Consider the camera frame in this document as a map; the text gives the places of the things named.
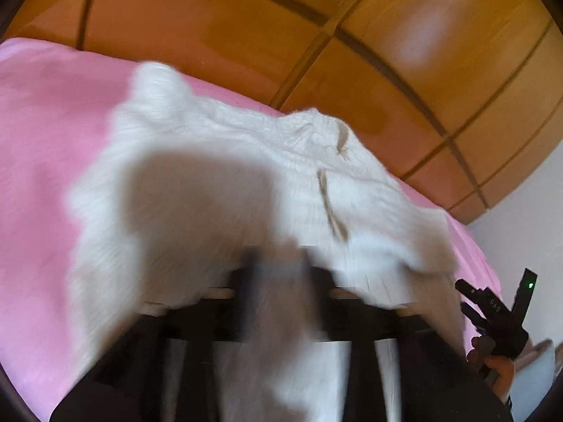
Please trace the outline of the right hand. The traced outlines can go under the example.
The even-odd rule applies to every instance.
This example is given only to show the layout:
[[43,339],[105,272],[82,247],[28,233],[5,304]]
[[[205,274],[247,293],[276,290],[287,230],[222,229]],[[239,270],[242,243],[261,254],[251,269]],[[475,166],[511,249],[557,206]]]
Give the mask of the right hand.
[[[467,360],[472,366],[481,357],[479,348],[481,338],[478,336],[472,337],[472,349],[467,354]],[[495,371],[498,376],[492,384],[492,392],[503,402],[507,403],[510,399],[510,391],[512,382],[515,377],[515,364],[511,359],[501,355],[488,355],[483,356],[485,365],[492,371]]]

